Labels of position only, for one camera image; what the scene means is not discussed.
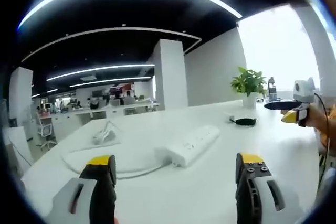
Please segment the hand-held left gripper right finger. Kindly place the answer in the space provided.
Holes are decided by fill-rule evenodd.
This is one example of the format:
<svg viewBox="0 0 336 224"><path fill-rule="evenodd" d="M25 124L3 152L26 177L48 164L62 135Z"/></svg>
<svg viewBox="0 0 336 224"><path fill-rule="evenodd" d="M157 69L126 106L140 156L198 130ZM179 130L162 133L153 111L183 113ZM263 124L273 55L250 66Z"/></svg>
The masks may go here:
<svg viewBox="0 0 336 224"><path fill-rule="evenodd" d="M264 160L258 155L236 155L237 223L274 223L285 209L285 199Z"/></svg>

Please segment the person's right hand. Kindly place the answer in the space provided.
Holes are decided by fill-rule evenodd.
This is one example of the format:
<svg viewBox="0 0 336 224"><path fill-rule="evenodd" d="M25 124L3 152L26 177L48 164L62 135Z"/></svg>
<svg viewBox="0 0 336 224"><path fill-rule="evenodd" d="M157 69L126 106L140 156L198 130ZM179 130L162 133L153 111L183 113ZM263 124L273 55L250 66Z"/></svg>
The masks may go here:
<svg viewBox="0 0 336 224"><path fill-rule="evenodd" d="M319 132L327 134L327 117L314 105L310 105L306 126L313 127Z"/></svg>

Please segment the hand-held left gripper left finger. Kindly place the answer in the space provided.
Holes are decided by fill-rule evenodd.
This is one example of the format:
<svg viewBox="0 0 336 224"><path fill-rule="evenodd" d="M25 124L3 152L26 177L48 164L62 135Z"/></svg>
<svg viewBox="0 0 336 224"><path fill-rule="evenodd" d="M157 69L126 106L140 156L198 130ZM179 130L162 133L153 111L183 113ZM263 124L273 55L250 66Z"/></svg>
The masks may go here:
<svg viewBox="0 0 336 224"><path fill-rule="evenodd" d="M116 160L91 159L53 198L52 223L115 223Z"/></svg>

